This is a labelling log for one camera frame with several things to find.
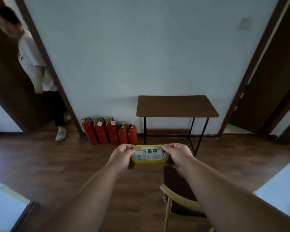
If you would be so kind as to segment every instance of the wooden chair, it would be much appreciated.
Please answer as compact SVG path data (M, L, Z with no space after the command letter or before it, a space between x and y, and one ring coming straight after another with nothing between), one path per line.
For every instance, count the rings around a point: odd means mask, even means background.
M171 166L164 167L163 185L161 185L160 189L165 195L166 202L164 232L168 230L170 218L175 218L176 216L190 217L192 220L197 218L206 219L204 210L197 202L188 183L178 174L175 168Z

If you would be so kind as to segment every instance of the small fire extinguisher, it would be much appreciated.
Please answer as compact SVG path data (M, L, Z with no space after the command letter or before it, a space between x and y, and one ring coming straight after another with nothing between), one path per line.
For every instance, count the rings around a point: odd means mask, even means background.
M136 126L133 124L130 124L128 126L128 140L129 140L129 144L132 144L132 145L138 144L138 134L136 131Z
M118 130L120 144L128 144L127 125L122 124Z
M108 137L106 134L105 123L106 122L105 122L105 119L103 117L95 119L94 123L93 123L95 131L98 135L99 141L102 145L108 144Z
M109 139L111 140L111 144L114 146L119 145L117 126L113 117L111 119L106 119L106 130L108 132Z
M89 142L92 145L98 144L98 139L95 133L95 129L93 128L93 120L90 117L88 117L88 118L82 119L82 121L83 121L82 126L85 130L85 133L87 135Z

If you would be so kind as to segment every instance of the open door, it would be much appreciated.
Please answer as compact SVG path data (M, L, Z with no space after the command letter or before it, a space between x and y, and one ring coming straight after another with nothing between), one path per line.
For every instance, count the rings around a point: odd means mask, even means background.
M23 132L32 132L52 121L52 117L46 97L35 94L17 55L17 39L0 30L0 105Z
M290 6L229 124L257 133L290 90Z

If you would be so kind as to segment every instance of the wooden tabletop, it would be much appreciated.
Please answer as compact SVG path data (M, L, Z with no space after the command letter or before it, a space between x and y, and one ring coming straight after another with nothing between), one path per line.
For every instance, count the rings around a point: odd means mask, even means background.
M205 95L139 96L136 116L140 117L219 117Z

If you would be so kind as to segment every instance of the black metal table leg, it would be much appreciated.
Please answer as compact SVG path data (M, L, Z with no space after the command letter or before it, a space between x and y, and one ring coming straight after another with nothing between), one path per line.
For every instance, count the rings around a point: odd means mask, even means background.
M199 141L198 141L197 148L195 149L195 152L194 152L194 157L195 157L195 155L197 154L197 151L198 151L199 146L200 146L200 144L201 144L201 140L202 140L203 134L204 134L204 132L205 132L205 129L206 129L206 126L207 126L208 120L209 120L209 118L206 119L206 122L205 122L205 125L204 125L204 128L203 128L203 131L202 131L201 136L200 136Z
M144 116L144 145L146 145L146 136L147 136L147 124L146 124L146 116Z
M191 131L192 131L192 127L193 127L193 123L194 123L194 119L195 118L193 118L193 120L192 120L192 124L191 124L191 128L190 128L190 132L189 132L189 136L188 136L188 139L189 139L189 141L190 141L190 144L191 144L191 147L192 147L192 151L194 152L194 148L193 148L193 144L192 144L192 141L191 141Z

